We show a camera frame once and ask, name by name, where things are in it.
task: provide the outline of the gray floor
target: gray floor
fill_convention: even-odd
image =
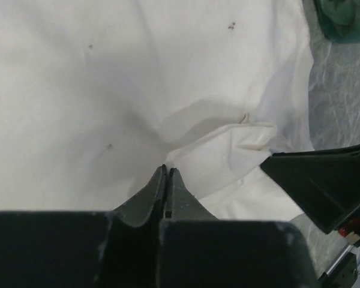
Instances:
[[[316,150],[360,144],[360,44],[334,44],[321,33],[313,0],[303,0],[314,65],[310,75],[310,133]],[[337,232],[322,233],[306,215],[292,220],[307,239],[321,275],[345,247]]]

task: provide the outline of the crumpled white cloth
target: crumpled white cloth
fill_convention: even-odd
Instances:
[[[0,0],[0,209],[113,209],[167,162],[218,217],[293,218],[256,167],[312,149],[311,65],[300,1]]]

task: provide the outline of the white cloth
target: white cloth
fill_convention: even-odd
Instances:
[[[308,44],[300,1],[0,0],[0,209],[112,209],[167,159],[219,217],[292,218],[253,168],[312,149]]]

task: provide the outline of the green container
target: green container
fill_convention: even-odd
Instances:
[[[325,37],[336,43],[360,43],[360,0],[315,0]]]

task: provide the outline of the dark spot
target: dark spot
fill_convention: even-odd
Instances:
[[[232,22],[232,23],[229,25],[228,29],[234,30],[235,25],[236,25],[236,22]]]

